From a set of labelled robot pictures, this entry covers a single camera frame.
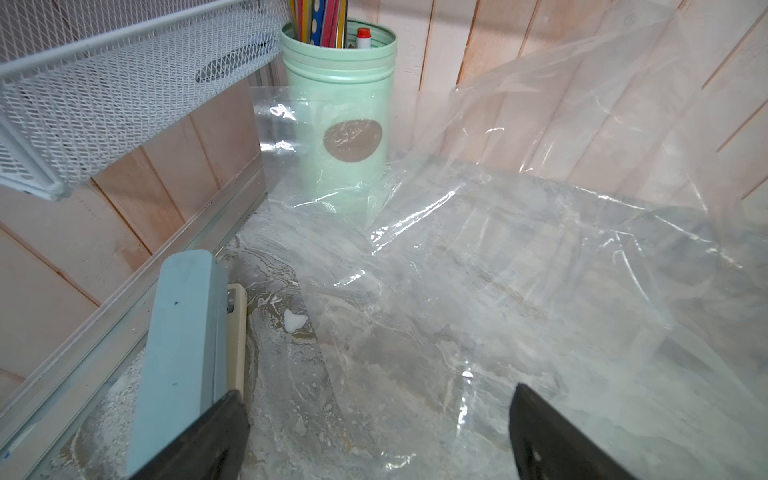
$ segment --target pencil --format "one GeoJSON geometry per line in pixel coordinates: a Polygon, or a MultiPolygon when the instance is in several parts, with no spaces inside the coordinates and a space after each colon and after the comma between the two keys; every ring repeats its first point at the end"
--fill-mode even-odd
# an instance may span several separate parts
{"type": "Polygon", "coordinates": [[[310,29],[312,28],[312,0],[304,0],[303,3],[303,11],[302,14],[304,15],[302,18],[302,39],[304,43],[310,43],[310,29]]]}
{"type": "Polygon", "coordinates": [[[323,36],[323,15],[326,12],[326,0],[313,0],[312,35],[310,43],[320,45],[323,36]]]}
{"type": "Polygon", "coordinates": [[[336,26],[334,20],[338,12],[339,0],[326,0],[326,14],[323,18],[323,37],[320,46],[333,47],[336,38],[333,34],[336,26]]]}
{"type": "Polygon", "coordinates": [[[305,0],[296,0],[296,40],[303,41],[301,39],[301,26],[302,26],[302,12],[304,11],[303,3],[305,0]]]}
{"type": "Polygon", "coordinates": [[[346,30],[346,0],[339,3],[339,14],[336,24],[336,48],[344,48],[344,31],[346,30]]]}
{"type": "Polygon", "coordinates": [[[296,17],[296,0],[290,0],[291,22],[293,23],[293,37],[299,37],[299,20],[296,17]]]}

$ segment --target oval label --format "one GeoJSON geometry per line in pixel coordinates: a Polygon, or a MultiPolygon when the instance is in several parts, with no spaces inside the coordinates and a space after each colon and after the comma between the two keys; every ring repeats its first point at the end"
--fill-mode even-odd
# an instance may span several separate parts
{"type": "Polygon", "coordinates": [[[375,120],[348,120],[326,130],[323,145],[342,162],[354,163],[370,157],[382,141],[382,126],[375,120]]]}

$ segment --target clear plastic sheet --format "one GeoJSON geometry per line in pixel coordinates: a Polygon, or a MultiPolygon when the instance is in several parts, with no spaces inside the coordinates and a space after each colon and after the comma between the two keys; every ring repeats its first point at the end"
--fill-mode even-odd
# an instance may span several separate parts
{"type": "Polygon", "coordinates": [[[514,478],[518,382],[638,478],[768,468],[768,240],[740,226],[674,11],[598,20],[445,102],[393,92],[386,164],[346,184],[312,185],[310,139],[378,95],[252,90],[263,228],[357,478],[514,478]]]}

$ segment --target white wire mesh tray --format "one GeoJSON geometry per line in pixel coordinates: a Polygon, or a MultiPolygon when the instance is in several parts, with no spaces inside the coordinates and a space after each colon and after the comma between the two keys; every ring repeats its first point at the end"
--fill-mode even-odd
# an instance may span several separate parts
{"type": "Polygon", "coordinates": [[[58,200],[271,61],[288,11],[284,0],[10,0],[0,17],[0,184],[58,200]]]}

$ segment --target white residue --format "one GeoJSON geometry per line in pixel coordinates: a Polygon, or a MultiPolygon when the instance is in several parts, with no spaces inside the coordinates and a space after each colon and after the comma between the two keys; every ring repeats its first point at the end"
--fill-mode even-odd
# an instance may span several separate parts
{"type": "Polygon", "coordinates": [[[285,327],[286,332],[288,333],[296,332],[304,326],[304,323],[306,323],[308,318],[309,317],[306,315],[296,315],[294,312],[286,309],[283,314],[283,327],[285,327]]]}

